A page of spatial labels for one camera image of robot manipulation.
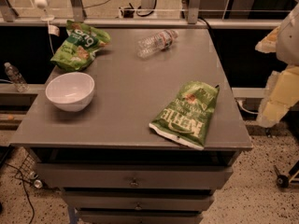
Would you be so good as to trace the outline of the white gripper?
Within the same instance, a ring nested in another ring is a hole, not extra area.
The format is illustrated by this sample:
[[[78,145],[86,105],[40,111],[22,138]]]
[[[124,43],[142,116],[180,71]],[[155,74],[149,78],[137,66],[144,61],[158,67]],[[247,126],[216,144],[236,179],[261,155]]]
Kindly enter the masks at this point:
[[[299,102],[299,4],[255,49],[276,52],[280,61],[291,64],[282,72],[273,71],[266,83],[257,122],[261,127],[271,128]]]

